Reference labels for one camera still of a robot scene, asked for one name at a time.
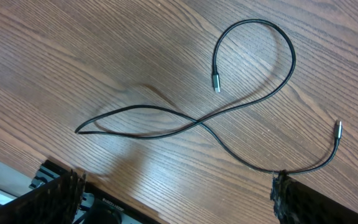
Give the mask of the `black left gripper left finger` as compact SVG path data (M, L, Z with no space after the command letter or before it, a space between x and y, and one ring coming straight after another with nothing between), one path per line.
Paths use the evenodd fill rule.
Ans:
M0 224L72 223L83 198L86 175L69 171L0 207Z

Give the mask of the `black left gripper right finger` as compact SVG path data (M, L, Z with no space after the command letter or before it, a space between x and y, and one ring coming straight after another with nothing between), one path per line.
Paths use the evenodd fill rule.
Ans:
M270 199L281 224L358 224L358 213L285 172L272 180Z

